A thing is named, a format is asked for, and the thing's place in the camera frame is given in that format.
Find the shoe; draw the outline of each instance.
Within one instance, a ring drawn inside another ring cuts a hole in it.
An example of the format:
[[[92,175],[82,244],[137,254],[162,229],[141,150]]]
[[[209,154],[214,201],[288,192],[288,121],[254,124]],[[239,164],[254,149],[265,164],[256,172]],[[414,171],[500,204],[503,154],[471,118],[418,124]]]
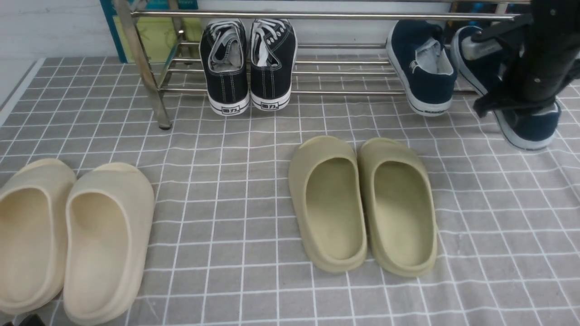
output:
[[[256,19],[250,38],[252,102],[263,111],[280,110],[292,92],[298,52],[294,28],[286,19]]]
[[[414,112],[425,117],[445,113],[453,97],[457,71],[449,61],[440,26],[400,20],[387,39],[387,55],[403,83]]]
[[[32,314],[23,319],[19,326],[46,326],[42,319],[37,314]]]
[[[65,204],[73,170],[47,158],[28,164],[0,189],[0,311],[40,308],[63,288]]]
[[[404,277],[427,273],[437,258],[431,185],[407,146],[374,138],[358,154],[371,251],[385,270]]]
[[[355,269],[367,257],[367,233],[356,155],[330,136],[304,142],[294,152],[288,185],[306,255],[330,273]]]
[[[66,203],[64,311],[83,326],[127,311],[143,278],[155,197],[134,166],[105,164],[77,181]]]
[[[463,56],[461,44],[464,39],[481,31],[479,27],[460,28],[451,42],[451,60],[459,73],[475,91],[483,96],[501,82],[503,62],[508,53],[499,50],[476,60]],[[548,146],[556,134],[561,109],[558,102],[535,111],[503,110],[493,111],[503,137],[520,150],[535,151]]]
[[[212,20],[205,27],[200,56],[213,112],[230,116],[248,108],[247,52],[246,31],[240,20]]]

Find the navy blue sneaker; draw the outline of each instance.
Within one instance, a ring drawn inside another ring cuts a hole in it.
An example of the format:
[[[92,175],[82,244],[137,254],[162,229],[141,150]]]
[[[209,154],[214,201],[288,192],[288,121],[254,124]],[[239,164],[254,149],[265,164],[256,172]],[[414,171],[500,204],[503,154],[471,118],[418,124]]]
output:
[[[387,39],[387,54],[411,108],[434,117],[451,107],[457,72],[449,61],[440,26],[421,20],[400,20]]]
[[[467,60],[461,43],[481,28],[466,26],[457,31],[451,42],[451,61],[459,73],[483,96],[501,82],[502,64],[508,58],[497,50],[476,60]],[[503,137],[520,150],[535,151],[548,146],[556,134],[561,109],[557,102],[549,107],[530,110],[494,111]]]

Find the metal rod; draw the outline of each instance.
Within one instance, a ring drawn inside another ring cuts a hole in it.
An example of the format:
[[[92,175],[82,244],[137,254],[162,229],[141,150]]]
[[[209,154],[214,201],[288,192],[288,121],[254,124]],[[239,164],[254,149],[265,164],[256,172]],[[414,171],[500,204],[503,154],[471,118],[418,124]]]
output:
[[[179,3],[177,0],[167,0],[167,4],[171,10],[179,10]],[[173,29],[175,30],[175,36],[178,42],[185,40],[185,24],[183,23],[182,17],[172,17]],[[181,54],[193,57],[195,53],[194,46],[187,46],[185,51],[182,50]]]
[[[129,2],[127,0],[113,0],[113,5],[115,6],[115,10],[117,10],[117,15],[121,21],[121,27],[123,28],[125,37],[127,37],[131,54],[133,54],[135,63],[139,68],[139,73],[143,85],[145,86],[147,96],[151,100],[155,119],[159,124],[159,128],[168,130],[171,128],[171,121],[167,115],[165,105],[163,104],[162,94],[158,91],[159,88],[157,86],[157,81],[155,80],[155,75],[153,75],[153,72],[151,71],[151,65],[149,65],[149,59],[145,47],[143,46],[141,36],[139,35],[139,31],[131,17]]]
[[[182,42],[181,45],[189,46],[195,45],[199,46],[199,42]],[[384,43],[354,43],[354,44],[313,44],[313,43],[303,43],[298,44],[299,49],[372,49],[372,50],[384,50]]]
[[[166,93],[187,93],[187,94],[198,94],[204,95],[207,93],[206,89],[201,88],[181,88],[181,87],[163,87],[159,91]],[[356,90],[293,90],[292,94],[296,95],[338,95],[338,96],[403,96],[405,91],[402,89],[398,90],[387,90],[381,92],[369,92],[369,91],[356,91]],[[456,89],[453,92],[457,96],[476,96],[477,93],[474,90],[459,90]]]
[[[456,2],[456,0],[385,0],[385,2]],[[461,0],[461,2],[490,2],[490,3],[528,4],[528,3],[530,3],[530,0]]]
[[[175,74],[203,74],[203,69],[181,69],[169,68],[169,73]],[[295,76],[375,76],[375,77],[389,77],[396,76],[394,71],[293,71]]]
[[[356,20],[512,20],[516,15],[495,13],[324,13],[324,12],[216,12],[211,10],[137,10],[133,17],[356,19]]]
[[[193,58],[174,58],[175,63],[200,63],[201,59]],[[391,65],[388,60],[382,61],[327,61],[327,60],[296,60],[296,64],[308,64],[314,66],[325,66],[325,65],[347,65],[347,66],[389,66]]]
[[[131,4],[131,11],[143,10],[147,6],[147,0],[135,0]]]
[[[169,52],[169,56],[167,57],[167,60],[165,61],[165,65],[163,66],[163,70],[161,71],[161,78],[159,80],[161,80],[161,86],[160,88],[163,88],[165,86],[167,86],[169,84],[169,80],[171,79],[171,76],[173,75],[169,69],[174,68],[176,62],[175,60],[175,56],[179,54],[179,42],[181,41],[181,38],[183,37],[183,34],[179,34],[177,36],[177,40],[175,42],[175,44],[173,45],[171,51]]]

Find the printed logo on sole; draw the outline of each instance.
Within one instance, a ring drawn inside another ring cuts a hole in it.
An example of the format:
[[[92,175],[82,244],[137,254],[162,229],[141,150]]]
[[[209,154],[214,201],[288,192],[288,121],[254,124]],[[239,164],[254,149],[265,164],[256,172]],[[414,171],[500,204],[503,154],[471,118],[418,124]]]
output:
[[[222,107],[223,114],[236,114],[240,113],[241,109],[239,106],[236,107]]]
[[[262,103],[262,110],[269,110],[269,111],[278,110],[278,103],[274,103],[274,104],[264,104],[264,103]]]

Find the white stitching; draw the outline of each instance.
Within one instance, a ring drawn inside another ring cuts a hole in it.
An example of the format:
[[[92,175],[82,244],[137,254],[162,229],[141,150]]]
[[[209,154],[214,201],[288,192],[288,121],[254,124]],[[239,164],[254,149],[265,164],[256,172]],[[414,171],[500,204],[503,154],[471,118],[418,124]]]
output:
[[[223,101],[226,102],[226,85],[223,82],[223,76],[220,76],[219,79],[222,81],[222,96],[223,96]]]
[[[234,77],[230,75],[230,82],[231,82],[231,95],[232,95],[232,102],[236,102],[235,100],[235,86],[234,86]]]
[[[266,74],[264,73],[264,70],[262,70],[262,88],[264,90],[264,93],[262,94],[262,96],[266,97]]]
[[[276,93],[274,92],[274,70],[270,70],[270,76],[271,76],[271,83],[272,83],[272,98],[275,99],[276,98]]]

